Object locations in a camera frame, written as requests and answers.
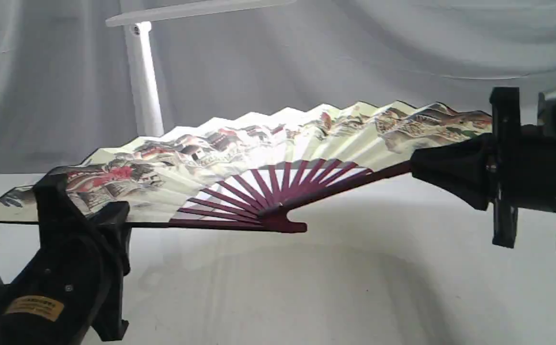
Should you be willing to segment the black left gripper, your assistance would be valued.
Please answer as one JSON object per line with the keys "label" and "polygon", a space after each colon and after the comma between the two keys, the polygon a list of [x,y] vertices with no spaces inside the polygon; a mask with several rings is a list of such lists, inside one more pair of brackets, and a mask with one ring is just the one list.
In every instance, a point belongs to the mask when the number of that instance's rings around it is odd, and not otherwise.
{"label": "black left gripper", "polygon": [[0,299],[0,345],[80,345],[92,328],[122,341],[123,280],[130,273],[129,204],[111,202],[87,217],[66,193],[65,174],[32,191],[40,247]]}

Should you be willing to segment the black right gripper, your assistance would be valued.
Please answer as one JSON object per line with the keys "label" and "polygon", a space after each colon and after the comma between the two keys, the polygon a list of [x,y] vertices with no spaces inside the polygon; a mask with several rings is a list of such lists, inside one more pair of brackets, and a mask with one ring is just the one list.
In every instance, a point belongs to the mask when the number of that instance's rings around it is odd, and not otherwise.
{"label": "black right gripper", "polygon": [[[476,210],[493,198],[493,244],[516,244],[519,209],[556,213],[556,139],[521,123],[520,90],[495,87],[492,134],[414,151],[414,178],[455,195]],[[492,192],[491,172],[494,192]]]}

